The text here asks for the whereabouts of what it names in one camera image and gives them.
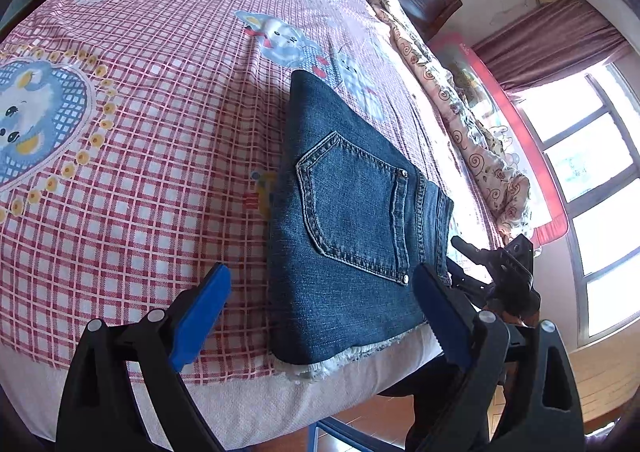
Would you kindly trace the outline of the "right human hand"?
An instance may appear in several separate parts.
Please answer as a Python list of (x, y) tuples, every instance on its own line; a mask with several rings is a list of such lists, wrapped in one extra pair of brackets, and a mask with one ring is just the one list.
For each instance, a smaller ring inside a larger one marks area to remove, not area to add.
[(539, 313), (534, 313), (529, 317), (520, 318), (511, 315), (511, 313), (508, 313), (506, 310), (503, 310), (503, 312), (500, 313), (500, 319), (503, 322), (518, 325), (519, 327), (535, 328), (539, 323), (540, 316)]

